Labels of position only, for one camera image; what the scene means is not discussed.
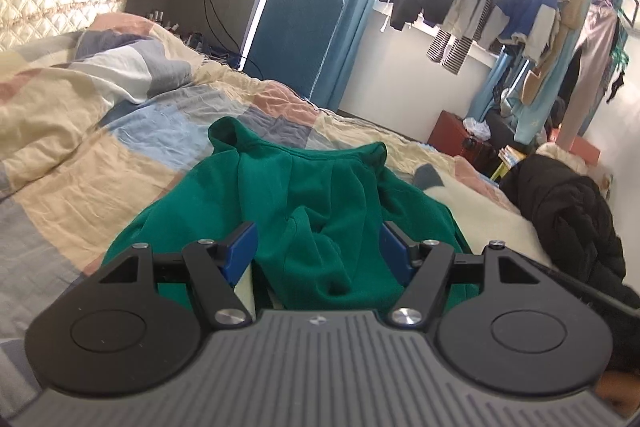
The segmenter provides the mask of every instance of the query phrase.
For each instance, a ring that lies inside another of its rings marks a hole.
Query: orange box
[[[554,129],[551,131],[551,136],[549,137],[550,142],[556,142],[558,139],[558,133],[560,133],[559,129]],[[591,145],[587,140],[580,136],[576,136],[574,142],[571,144],[571,148],[569,149],[571,154],[575,154],[576,156],[580,156],[587,165],[597,165],[598,160],[600,159],[600,149]]]

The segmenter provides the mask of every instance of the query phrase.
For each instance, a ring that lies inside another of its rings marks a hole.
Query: white wall
[[[381,33],[384,22],[371,13],[340,109],[426,141],[442,110],[466,115],[490,68],[467,57],[457,76],[449,73],[427,58],[433,37],[409,27]]]
[[[609,205],[625,252],[625,282],[640,291],[640,38],[629,37],[625,51],[625,85],[609,104],[600,104],[584,137],[613,172]]]

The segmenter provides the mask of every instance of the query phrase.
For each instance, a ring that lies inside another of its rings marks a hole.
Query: circular cap
[[[566,330],[555,317],[542,312],[521,310],[505,313],[491,324],[494,339],[519,353],[544,353],[564,342]]]
[[[412,308],[398,308],[391,313],[391,320],[403,326],[413,326],[422,320],[422,314]]]
[[[136,314],[103,310],[79,319],[71,327],[71,337],[82,349],[115,353],[139,342],[145,330],[145,321]]]
[[[502,250],[506,246],[506,243],[501,239],[492,239],[489,241],[489,248],[492,250]]]
[[[238,324],[242,324],[246,320],[246,314],[242,310],[228,308],[224,310],[218,310],[216,312],[216,320],[220,324],[235,326]]]

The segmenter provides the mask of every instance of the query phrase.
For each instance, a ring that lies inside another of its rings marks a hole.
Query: tan garment
[[[550,51],[533,70],[529,71],[522,87],[520,100],[524,105],[529,105],[538,95],[540,86],[545,81],[553,66],[558,60],[566,37],[571,30],[578,30],[583,21],[580,20],[580,10],[584,0],[569,0],[560,10],[560,29],[554,39]]]

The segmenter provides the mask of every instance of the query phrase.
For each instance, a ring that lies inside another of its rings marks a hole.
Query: plastic bag
[[[465,126],[466,131],[470,135],[475,136],[483,142],[491,138],[491,130],[486,122],[478,122],[475,118],[465,118],[465,120],[462,121],[462,125]]]

